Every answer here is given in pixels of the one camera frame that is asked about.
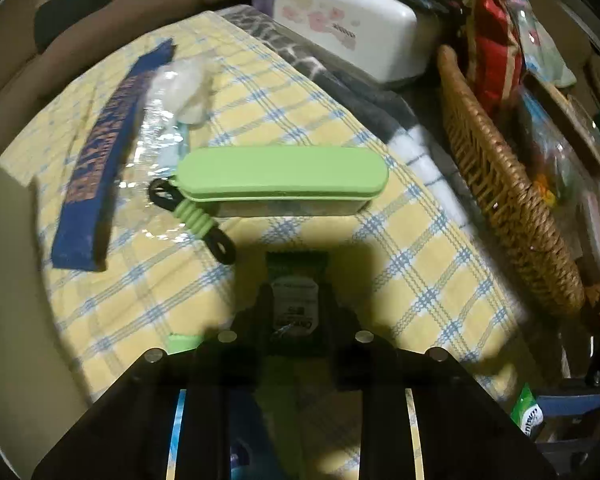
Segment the yellow plaid tablecloth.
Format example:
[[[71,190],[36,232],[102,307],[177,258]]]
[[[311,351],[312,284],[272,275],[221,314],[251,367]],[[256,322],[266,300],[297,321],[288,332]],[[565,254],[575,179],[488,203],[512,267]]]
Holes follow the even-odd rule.
[[[209,121],[193,146],[345,145],[379,154],[385,191],[351,217],[227,219],[237,263],[217,263],[166,211],[122,188],[102,273],[42,273],[52,319],[70,365],[100,396],[146,349],[173,334],[198,336],[225,325],[266,279],[271,250],[328,252],[328,280],[340,304],[399,347],[448,350],[507,402],[535,366],[518,334],[516,304],[494,278],[467,230],[436,199],[422,175],[422,144],[387,148],[344,107],[279,55],[219,14],[204,12],[141,36],[68,85],[16,136],[0,165],[38,191],[36,235],[52,248],[60,208],[79,152],[100,110],[132,64],[164,40],[188,58],[215,62]]]

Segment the red brocade doll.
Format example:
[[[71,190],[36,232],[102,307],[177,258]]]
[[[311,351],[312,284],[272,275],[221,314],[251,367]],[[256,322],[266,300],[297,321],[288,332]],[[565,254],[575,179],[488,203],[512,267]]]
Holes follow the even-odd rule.
[[[469,0],[466,78],[486,114],[497,118],[510,107],[522,70],[517,27],[506,0]]]

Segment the brown sofa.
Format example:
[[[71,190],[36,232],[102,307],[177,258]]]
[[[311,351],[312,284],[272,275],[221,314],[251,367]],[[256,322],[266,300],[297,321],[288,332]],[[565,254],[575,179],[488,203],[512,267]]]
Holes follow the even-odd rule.
[[[38,53],[33,21],[47,1],[0,3],[0,156],[67,84],[110,53],[145,32],[249,0],[112,0]]]

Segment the white floral tissue box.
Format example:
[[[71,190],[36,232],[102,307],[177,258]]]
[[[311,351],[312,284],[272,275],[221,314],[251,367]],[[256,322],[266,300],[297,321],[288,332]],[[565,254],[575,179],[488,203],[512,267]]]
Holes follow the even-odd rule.
[[[274,0],[274,22],[356,74],[389,87],[423,73],[442,19],[399,0]]]

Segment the wicker basket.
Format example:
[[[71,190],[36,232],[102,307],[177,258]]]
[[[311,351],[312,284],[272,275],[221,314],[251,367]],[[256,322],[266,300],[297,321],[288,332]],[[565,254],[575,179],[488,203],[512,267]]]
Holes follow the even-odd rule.
[[[437,52],[443,125],[460,175],[509,264],[547,312],[577,316],[585,292],[550,208],[460,71],[454,49]]]

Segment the clear plastic wrapped item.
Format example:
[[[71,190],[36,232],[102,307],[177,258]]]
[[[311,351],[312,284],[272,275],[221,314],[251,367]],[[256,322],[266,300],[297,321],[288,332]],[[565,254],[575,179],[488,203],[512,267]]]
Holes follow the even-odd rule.
[[[192,148],[210,140],[215,59],[181,58],[158,68],[140,98],[129,155],[119,181],[118,225],[138,229],[150,240],[181,243],[191,236],[171,211],[149,198],[153,180],[175,176]]]

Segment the blue flat ribbon box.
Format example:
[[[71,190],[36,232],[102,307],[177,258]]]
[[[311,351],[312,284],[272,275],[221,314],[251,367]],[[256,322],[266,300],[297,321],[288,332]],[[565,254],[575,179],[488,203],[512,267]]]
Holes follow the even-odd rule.
[[[114,182],[131,143],[138,103],[156,70],[172,61],[171,39],[142,55],[112,92],[69,179],[50,258],[56,269],[100,272],[114,213]]]

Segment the green Centrum sachet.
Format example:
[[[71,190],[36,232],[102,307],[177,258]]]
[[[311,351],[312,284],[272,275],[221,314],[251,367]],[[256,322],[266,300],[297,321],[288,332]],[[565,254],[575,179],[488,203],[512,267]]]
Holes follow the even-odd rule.
[[[273,324],[281,337],[309,337],[320,322],[320,286],[327,252],[268,252],[268,282],[273,293]]]
[[[535,430],[542,426],[544,422],[542,408],[528,384],[525,384],[518,394],[510,418],[527,437],[531,437]]]

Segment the black cushion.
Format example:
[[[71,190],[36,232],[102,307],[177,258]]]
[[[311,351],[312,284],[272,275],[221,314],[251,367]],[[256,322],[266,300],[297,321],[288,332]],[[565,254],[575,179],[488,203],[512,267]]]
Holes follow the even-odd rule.
[[[35,12],[33,37],[38,53],[43,53],[65,30],[108,6],[112,0],[48,0]]]

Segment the green lid pencil case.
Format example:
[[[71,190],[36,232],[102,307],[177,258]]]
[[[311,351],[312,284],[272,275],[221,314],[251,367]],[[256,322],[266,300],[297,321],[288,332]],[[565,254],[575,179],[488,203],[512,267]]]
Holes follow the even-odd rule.
[[[147,195],[230,266],[236,248],[219,218],[352,216],[388,180],[384,158],[368,148],[216,146],[187,154],[174,174],[151,180]]]

